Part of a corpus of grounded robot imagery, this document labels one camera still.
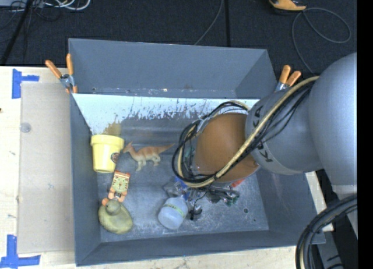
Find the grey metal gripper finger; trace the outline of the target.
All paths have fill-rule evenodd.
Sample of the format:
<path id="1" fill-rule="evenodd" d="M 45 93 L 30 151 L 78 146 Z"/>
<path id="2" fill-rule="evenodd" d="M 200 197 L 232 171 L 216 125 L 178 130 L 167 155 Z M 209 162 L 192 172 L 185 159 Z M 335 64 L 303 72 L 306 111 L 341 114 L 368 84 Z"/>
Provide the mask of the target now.
<path id="1" fill-rule="evenodd" d="M 198 199 L 191 202 L 191 210 L 189 212 L 190 219 L 199 219 L 202 213 L 202 206 L 198 204 Z"/>

